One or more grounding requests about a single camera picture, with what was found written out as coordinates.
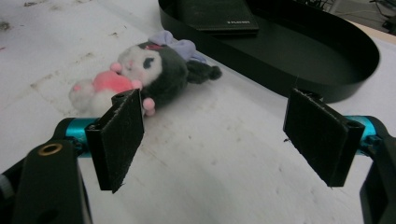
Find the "plush toy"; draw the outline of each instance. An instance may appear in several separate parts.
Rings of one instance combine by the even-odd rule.
[[[113,95],[141,89],[145,114],[152,116],[157,108],[180,95],[188,83],[202,84],[220,77],[219,68],[206,64],[192,42],[176,41],[162,31],[148,42],[125,50],[110,71],[76,83],[69,99],[79,112],[101,117],[111,107]]]

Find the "black plastic tray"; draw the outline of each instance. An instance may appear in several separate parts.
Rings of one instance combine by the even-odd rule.
[[[257,35],[212,36],[177,19],[176,0],[159,0],[163,28],[271,91],[293,87],[346,99],[374,72],[379,52],[363,31],[334,15],[291,0],[247,0]]]

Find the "white plush face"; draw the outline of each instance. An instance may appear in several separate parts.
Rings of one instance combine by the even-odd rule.
[[[143,86],[153,82],[163,71],[160,53],[154,50],[131,47],[121,54],[121,73],[131,80],[140,80]]]

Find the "black box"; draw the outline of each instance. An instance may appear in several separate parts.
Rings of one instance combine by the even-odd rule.
[[[212,35],[257,34],[245,0],[177,0],[177,15],[189,26]]]

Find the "white table surface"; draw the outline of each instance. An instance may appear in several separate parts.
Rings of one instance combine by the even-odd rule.
[[[162,29],[157,0],[0,2],[0,171],[77,117],[67,94]],[[330,106],[371,115],[396,134],[396,45],[373,37],[380,64],[359,91]],[[327,188],[284,143],[287,99],[208,58],[223,77],[190,85],[145,120],[121,189],[99,190],[78,159],[94,223],[362,223],[359,191],[371,160],[357,156],[346,185]]]

